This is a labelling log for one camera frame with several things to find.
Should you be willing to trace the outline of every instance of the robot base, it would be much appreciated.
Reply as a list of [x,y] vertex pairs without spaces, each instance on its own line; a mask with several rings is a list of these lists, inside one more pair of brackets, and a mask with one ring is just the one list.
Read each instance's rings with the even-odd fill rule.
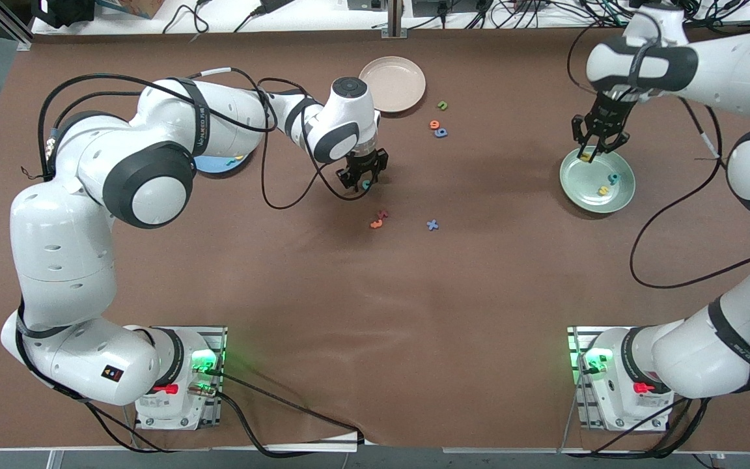
[[[175,330],[183,341],[185,337],[190,338],[189,341],[185,342],[193,342],[193,337],[202,338],[203,342],[197,344],[185,343],[187,360],[190,360],[193,354],[191,348],[205,350],[206,347],[217,358],[214,371],[224,370],[224,350],[227,346],[226,326],[161,327]],[[212,389],[221,391],[220,377],[193,373],[190,366],[184,366],[184,370],[179,373],[174,382],[180,390],[178,393],[170,395],[166,391],[158,391],[151,395],[144,395],[144,397],[135,401],[135,409],[137,410],[136,427],[143,430],[199,430],[216,427],[221,419],[221,399],[190,395],[186,392],[192,382],[201,380],[205,384],[209,384]]]
[[[574,378],[581,383],[576,405],[586,428],[625,431],[673,403],[673,392],[654,394],[634,390],[633,380],[621,360],[621,344],[628,330],[628,327],[568,328]],[[581,367],[595,367],[599,372],[584,375],[578,381]],[[666,410],[635,431],[667,430],[669,416],[670,410]]]

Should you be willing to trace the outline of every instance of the table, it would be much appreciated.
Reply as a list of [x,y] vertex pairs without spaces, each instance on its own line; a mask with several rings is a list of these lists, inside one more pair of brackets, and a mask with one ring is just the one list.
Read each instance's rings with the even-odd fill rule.
[[[36,44],[18,54],[0,97],[0,327],[18,303],[8,242],[13,196],[38,171],[36,113],[58,83],[86,72],[155,79],[215,66],[300,82],[325,99],[336,77],[399,55],[419,63],[425,98],[401,119],[383,119],[390,152],[383,181],[358,202],[324,188],[283,212],[260,196],[259,164],[235,178],[196,178],[187,210],[141,231],[118,223],[118,291],[106,317],[119,324],[226,324],[227,369],[357,425],[391,446],[553,451],[572,397],[566,327],[659,324],[693,314],[747,270],[677,291],[635,285],[630,244],[654,211],[710,171],[708,154],[675,99],[637,106],[621,154],[637,177],[624,210],[593,218],[560,191],[557,170],[574,146],[569,121],[592,104],[566,79],[577,32],[420,32],[408,41],[371,33],[179,36],[99,44]],[[595,41],[584,36],[574,70]],[[218,83],[242,85],[233,75]],[[90,83],[61,95],[52,115]],[[445,112],[435,106],[444,99]],[[127,98],[89,107],[131,118]],[[435,139],[428,122],[449,130]],[[750,119],[722,115],[727,148]],[[274,134],[269,197],[281,204],[309,181],[311,164]],[[390,218],[368,228],[375,213]],[[438,231],[425,223],[436,219]],[[750,256],[750,213],[718,180],[663,217],[639,250],[638,269],[657,282],[693,278]],[[242,373],[253,364],[279,383]],[[263,442],[337,434],[319,421],[233,386]],[[148,433],[167,448],[247,444],[227,408],[220,427]],[[568,448],[607,435],[572,429]],[[0,448],[103,446],[112,442],[79,404],[45,388],[0,345]],[[628,440],[643,448],[649,438]],[[715,400],[685,449],[750,451],[750,393]]]
[[[75,23],[71,27],[54,29],[48,24],[36,19],[33,23],[34,35],[160,35],[161,30],[169,23],[173,14],[182,4],[195,5],[195,0],[165,0],[163,6],[151,20],[138,18],[126,13],[117,12],[110,8],[99,7],[98,14],[90,23]],[[556,5],[547,6],[540,12],[535,21],[529,21],[532,12],[518,13],[511,17],[510,13],[503,8],[501,0],[494,0],[494,6],[490,10],[494,20],[501,24],[504,29],[512,27],[581,27],[592,23],[590,19],[582,18],[569,12],[569,8],[579,8],[575,0],[560,0],[565,3],[565,8]],[[621,0],[621,4],[628,8],[628,2]],[[712,4],[711,0],[702,0],[702,16]],[[258,0],[253,2],[227,2],[213,0],[205,4],[199,11],[199,15],[210,24],[211,33],[231,33],[248,13],[259,6]],[[596,12],[604,9],[592,6]],[[470,23],[475,13],[452,13],[447,15],[447,27],[449,29],[462,29]],[[525,15],[525,20],[518,23],[519,18]],[[413,27],[413,25],[425,23],[429,18],[413,18],[413,4],[409,1],[404,3],[404,17],[402,26]],[[369,30],[373,26],[386,23],[386,12],[372,11],[350,11],[346,8],[345,0],[295,0],[293,3],[280,8],[268,15],[253,18],[240,32],[255,33],[268,31],[323,31],[323,30]],[[733,12],[726,23],[750,23],[750,0],[737,12]],[[486,29],[493,29],[490,21],[486,21]],[[440,21],[430,21],[421,29],[441,29]],[[193,26],[193,16],[185,12],[178,16],[176,23],[170,27],[168,33],[196,33]]]

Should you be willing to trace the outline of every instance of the white round plate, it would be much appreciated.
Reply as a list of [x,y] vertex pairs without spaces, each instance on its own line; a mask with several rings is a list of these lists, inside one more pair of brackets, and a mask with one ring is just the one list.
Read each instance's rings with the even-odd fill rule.
[[424,95],[426,78],[415,63],[404,57],[381,57],[361,70],[358,78],[372,90],[375,109],[398,113],[413,107]]
[[[616,152],[596,155],[592,163],[578,160],[575,149],[563,158],[560,164],[560,185],[569,199],[580,208],[596,214],[609,214],[627,206],[635,195],[635,175],[624,158]],[[585,150],[589,154],[595,147]],[[610,185],[609,176],[619,175],[615,185]],[[607,195],[598,190],[606,186]]]

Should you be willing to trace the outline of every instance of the cardboard box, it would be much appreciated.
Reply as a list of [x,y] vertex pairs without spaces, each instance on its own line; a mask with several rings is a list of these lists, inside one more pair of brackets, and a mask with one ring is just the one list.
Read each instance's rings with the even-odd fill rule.
[[95,3],[119,12],[152,19],[164,0],[95,0]]

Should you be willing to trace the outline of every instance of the black square label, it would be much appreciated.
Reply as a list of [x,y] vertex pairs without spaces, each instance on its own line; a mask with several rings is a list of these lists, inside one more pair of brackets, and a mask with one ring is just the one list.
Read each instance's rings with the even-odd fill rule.
[[118,370],[112,365],[106,365],[106,368],[104,368],[104,371],[100,376],[117,382],[120,380],[120,377],[123,376],[123,370]]

